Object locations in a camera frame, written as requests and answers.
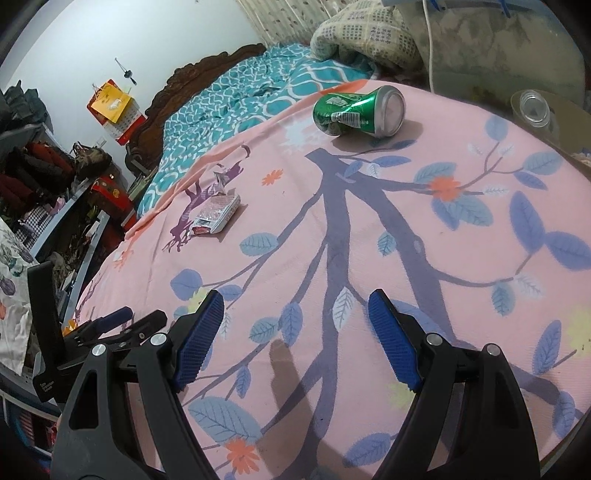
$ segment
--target beige blanket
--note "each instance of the beige blanket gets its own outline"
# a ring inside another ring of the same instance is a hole
[[[381,0],[358,0],[322,23],[310,42],[320,60],[338,56],[344,63],[362,53],[390,69],[413,71],[422,65],[402,15]]]

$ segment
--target label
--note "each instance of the label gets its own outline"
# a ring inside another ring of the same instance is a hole
[[[361,128],[361,114],[357,112],[335,112],[331,114],[330,120],[348,127]]]

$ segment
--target teal patterned blanket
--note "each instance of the teal patterned blanket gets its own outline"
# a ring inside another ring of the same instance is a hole
[[[164,124],[158,173],[139,204],[150,210],[203,154],[238,132],[264,122],[307,95],[372,76],[360,57],[353,66],[318,61],[301,45],[272,47],[243,60],[194,96]]]

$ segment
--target yellow paper bag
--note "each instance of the yellow paper bag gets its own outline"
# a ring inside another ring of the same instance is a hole
[[[125,107],[131,100],[127,93],[122,92],[116,86],[105,83],[100,89],[91,108],[104,115],[113,123],[117,123]]]

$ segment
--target white cable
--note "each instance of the white cable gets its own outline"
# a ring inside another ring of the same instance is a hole
[[[427,23],[427,34],[429,35],[429,88],[431,89],[431,93],[435,93],[435,87],[433,86],[433,32],[431,31],[431,22],[429,20],[427,0],[423,0],[423,12],[425,13],[425,22]]]

